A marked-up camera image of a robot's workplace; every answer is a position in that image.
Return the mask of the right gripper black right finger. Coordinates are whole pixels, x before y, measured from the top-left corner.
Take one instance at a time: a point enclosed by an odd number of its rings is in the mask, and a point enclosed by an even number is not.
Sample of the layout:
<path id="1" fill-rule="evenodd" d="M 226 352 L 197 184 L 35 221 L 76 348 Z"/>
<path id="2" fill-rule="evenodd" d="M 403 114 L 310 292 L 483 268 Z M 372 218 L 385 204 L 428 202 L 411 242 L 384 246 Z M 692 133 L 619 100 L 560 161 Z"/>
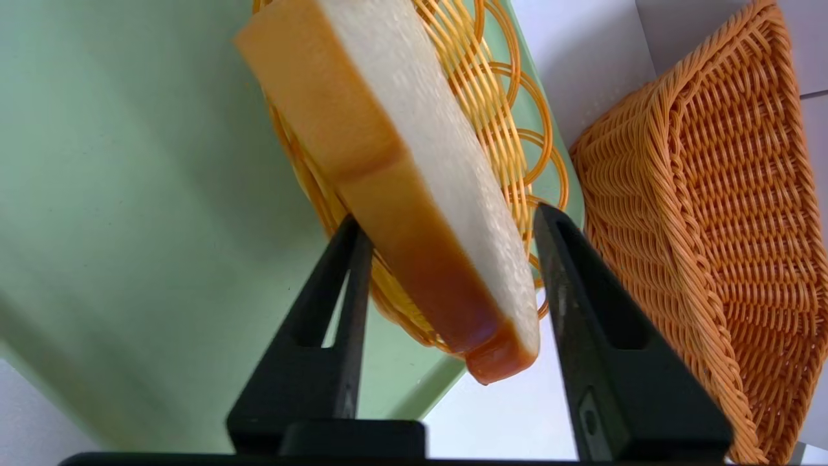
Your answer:
<path id="1" fill-rule="evenodd" d="M 583 462 L 723 462 L 727 416 L 556 207 L 534 236 L 578 456 Z"/>

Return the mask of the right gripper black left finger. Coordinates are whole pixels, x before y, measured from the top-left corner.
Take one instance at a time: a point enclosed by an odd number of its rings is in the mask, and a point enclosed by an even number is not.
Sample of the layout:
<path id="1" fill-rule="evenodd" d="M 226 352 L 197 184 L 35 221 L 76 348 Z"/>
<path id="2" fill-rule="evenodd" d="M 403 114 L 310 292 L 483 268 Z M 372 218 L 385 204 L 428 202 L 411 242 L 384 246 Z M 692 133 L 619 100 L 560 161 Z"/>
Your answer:
<path id="1" fill-rule="evenodd" d="M 293 424 L 356 416 L 372 253 L 346 216 L 228 414 L 236 453 L 275 454 Z"/>

